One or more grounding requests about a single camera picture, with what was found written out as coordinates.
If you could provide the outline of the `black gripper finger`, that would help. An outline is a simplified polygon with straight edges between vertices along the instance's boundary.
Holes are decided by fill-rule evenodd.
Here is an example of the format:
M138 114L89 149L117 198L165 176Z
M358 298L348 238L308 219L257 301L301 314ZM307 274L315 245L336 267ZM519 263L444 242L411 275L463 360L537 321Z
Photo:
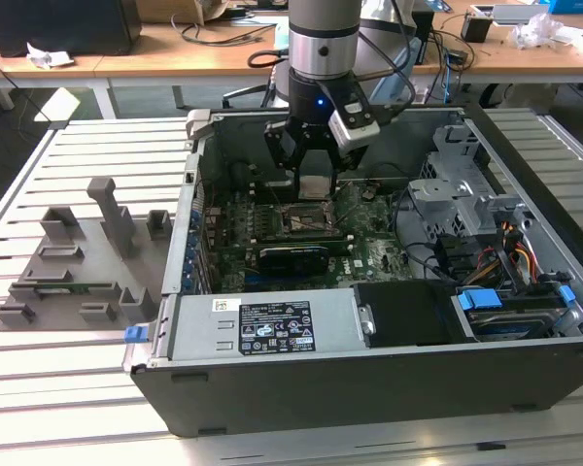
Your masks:
M328 150L328 157L332 167L330 176L330 195L333 195L336 191L338 176L341 173L356 170L359 167L367 149L368 146L365 146L341 154L339 147L334 145Z
M304 130L298 120L268 121L264 139L278 168L291 172L293 194L299 197L300 165L305 155Z

